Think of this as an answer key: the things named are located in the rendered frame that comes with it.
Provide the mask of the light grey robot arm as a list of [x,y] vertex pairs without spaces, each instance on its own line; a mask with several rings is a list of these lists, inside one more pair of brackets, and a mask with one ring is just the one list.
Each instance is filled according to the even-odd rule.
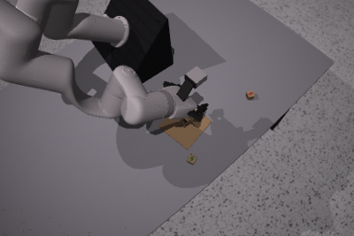
[[165,90],[147,92],[128,66],[115,68],[102,97],[94,97],[78,87],[71,58],[38,50],[42,35],[51,40],[110,42],[115,48],[126,43],[126,18],[75,13],[78,4],[79,0],[18,0],[15,7],[0,0],[0,79],[60,93],[86,114],[122,116],[130,125],[171,116],[172,95]]

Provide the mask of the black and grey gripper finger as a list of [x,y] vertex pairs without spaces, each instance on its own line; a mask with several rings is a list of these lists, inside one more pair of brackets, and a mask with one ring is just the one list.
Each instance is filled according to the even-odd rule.
[[201,104],[200,106],[197,105],[197,110],[194,109],[192,111],[189,111],[188,115],[191,116],[192,118],[196,119],[197,121],[201,121],[203,118],[204,112],[207,110],[208,105],[209,105],[208,103]]
[[164,86],[164,88],[165,87],[169,87],[169,86],[178,86],[178,87],[181,87],[181,85],[180,84],[174,84],[174,83],[170,83],[170,82],[167,82],[167,81],[165,81],[164,83],[163,83],[163,86]]

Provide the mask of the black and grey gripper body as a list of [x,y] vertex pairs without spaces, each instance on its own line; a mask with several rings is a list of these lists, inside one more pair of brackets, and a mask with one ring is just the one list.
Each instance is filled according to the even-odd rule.
[[[188,96],[186,100],[183,102],[179,96],[176,94],[178,93],[180,87],[178,86],[169,86],[165,88],[161,88],[159,90],[165,90],[167,92],[171,92],[170,94],[173,97],[174,100],[174,110],[171,116],[168,118],[170,119],[182,119],[182,118],[189,118],[190,116],[187,115],[189,111],[194,110],[197,108],[196,103]],[[158,91],[159,91],[158,90]]]

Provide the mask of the tan flat mat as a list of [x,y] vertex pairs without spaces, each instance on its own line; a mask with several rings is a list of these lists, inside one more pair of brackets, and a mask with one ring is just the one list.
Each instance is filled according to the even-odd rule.
[[181,125],[180,119],[165,118],[158,126],[161,130],[180,143],[185,149],[189,149],[205,128],[212,122],[203,115],[203,119],[194,122],[190,119],[189,125],[185,128]]

